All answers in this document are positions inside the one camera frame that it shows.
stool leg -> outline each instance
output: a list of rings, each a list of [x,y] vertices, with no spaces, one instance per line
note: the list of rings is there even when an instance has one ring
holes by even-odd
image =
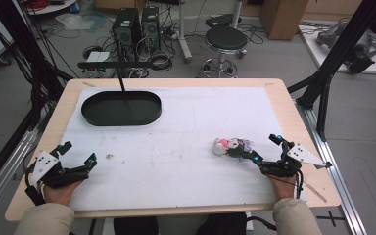
[[[222,65],[224,65],[224,62],[225,62],[225,54],[219,53],[219,57],[218,57],[218,78],[221,78]]]

robotic hand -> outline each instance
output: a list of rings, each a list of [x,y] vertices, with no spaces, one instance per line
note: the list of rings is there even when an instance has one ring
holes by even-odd
[[[335,26],[329,28],[329,30],[319,32],[316,43],[319,45],[325,44],[331,49],[346,26],[345,23],[338,22]],[[350,72],[360,73],[375,63],[371,60],[375,55],[376,40],[372,39],[372,37],[365,32],[344,61],[344,64],[348,67]]]
[[[213,142],[213,150],[219,156],[228,155],[230,157],[240,157],[251,160],[259,167],[260,172],[264,175],[274,175],[277,177],[299,176],[301,180],[298,183],[297,198],[300,197],[300,192],[302,191],[302,185],[304,183],[304,176],[301,172],[301,163],[312,164],[317,168],[328,168],[331,166],[329,162],[323,162],[320,158],[309,152],[304,146],[288,142],[280,135],[276,136],[270,134],[269,139],[275,144],[282,146],[280,160],[277,162],[266,162],[258,152],[252,149],[252,142],[245,139],[217,138]]]
[[[61,188],[73,184],[77,181],[87,179],[88,174],[97,164],[96,155],[93,153],[85,162],[83,166],[76,168],[62,168],[59,161],[59,154],[63,155],[71,148],[71,142],[66,142],[64,145],[59,145],[49,154],[41,151],[37,160],[32,164],[25,173],[25,192],[36,205],[45,203],[41,193],[41,185],[45,184],[51,188]],[[31,182],[29,182],[29,174],[33,172]]]

cable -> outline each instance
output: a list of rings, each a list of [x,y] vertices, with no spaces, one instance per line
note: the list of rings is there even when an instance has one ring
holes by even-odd
[[[37,145],[35,145],[32,149],[30,149],[29,152],[26,153],[25,156],[23,157],[23,169],[27,168],[27,165],[25,165],[26,158],[36,149],[36,147]]]
[[[93,219],[91,219],[90,230],[88,231],[89,235],[93,235],[95,226],[96,226],[96,219],[93,218]]]
[[[192,34],[195,34],[195,32],[197,31],[198,20],[200,19],[201,12],[203,11],[203,7],[204,7],[204,4],[206,2],[207,2],[207,0],[204,0],[203,4],[201,4],[200,12],[198,13],[198,17],[197,17],[197,22],[195,23],[195,29],[194,29],[194,32]]]
[[[51,43],[51,41],[48,40],[48,43],[50,43],[50,45],[53,47],[54,51],[57,53],[57,55],[59,55],[59,57],[64,61],[64,63],[66,64],[66,66],[71,70],[71,72],[75,75],[75,77],[80,77],[79,75],[77,75],[74,70],[69,66],[69,64],[66,62],[66,60],[63,58],[62,55],[60,55],[60,53],[57,51],[57,49],[54,47],[53,43]]]
[[[301,197],[301,192],[304,190],[304,188],[302,187],[304,185],[304,174],[300,169],[298,169],[297,177],[298,187],[296,188],[296,198],[299,199]]]
[[[261,222],[262,224],[264,224],[264,226],[266,226],[268,229],[273,230],[273,231],[277,231],[276,225],[271,224],[267,220],[260,218],[260,217],[257,217],[257,216],[248,217],[246,222],[249,222],[249,221],[252,221],[252,220],[257,220],[257,221]]]
[[[155,55],[155,53],[151,57],[152,62],[152,70],[154,71],[169,71],[172,69],[172,60],[170,59],[170,56],[167,53],[164,53],[164,55]]]
[[[245,32],[250,33],[250,36],[246,35],[246,37],[249,39],[249,42],[252,42],[254,44],[263,44],[264,43],[263,38],[256,34],[256,32],[264,32],[264,29],[262,27],[256,27],[256,26],[253,26],[253,25],[248,24],[248,23],[238,24],[237,27],[245,29],[244,31],[242,31],[243,33],[245,33]],[[253,40],[254,36],[256,36],[259,39],[259,41],[254,41]]]
[[[299,29],[296,34],[314,34],[316,32],[326,32],[331,26],[326,24],[319,24],[319,23],[310,23],[301,21],[300,25],[310,26],[312,28],[302,28]]]
[[[57,34],[57,33],[62,32],[62,31],[66,31],[66,30],[63,29],[63,30],[60,30],[60,31],[58,31],[58,32],[54,32],[54,33],[52,33],[51,35],[52,35],[52,36],[56,36],[56,37],[66,38],[66,39],[75,39],[75,38],[80,37],[80,35],[81,35],[81,31],[80,31],[80,30],[69,30],[69,31],[76,31],[76,32],[78,32],[78,35],[77,35],[77,36],[71,36],[71,37],[69,37],[69,36],[62,36],[62,35]]]

cardboard box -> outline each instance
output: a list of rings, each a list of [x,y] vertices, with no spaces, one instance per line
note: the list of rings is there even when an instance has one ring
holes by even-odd
[[[260,20],[269,39],[292,40],[308,0],[265,0]]]
[[[96,0],[96,7],[103,9],[137,8],[140,14],[145,2],[145,0]]]

aluminum rail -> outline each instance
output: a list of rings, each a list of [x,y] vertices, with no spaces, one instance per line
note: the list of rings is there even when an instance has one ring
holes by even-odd
[[[362,224],[361,218],[359,217],[358,212],[356,211],[353,199],[351,198],[350,192],[345,185],[345,181],[341,175],[341,172],[338,169],[337,163],[335,162],[334,156],[332,155],[331,149],[329,148],[328,143],[322,141],[321,136],[316,130],[316,114],[313,110],[305,110],[303,107],[297,105],[298,111],[301,113],[302,118],[307,124],[307,129],[310,130],[310,135],[313,139],[313,143],[318,149],[319,155],[325,162],[330,162],[332,167],[327,169],[329,175],[335,187],[338,190],[338,193],[341,196],[341,209],[344,212],[347,224],[353,235],[366,235],[364,225]]]

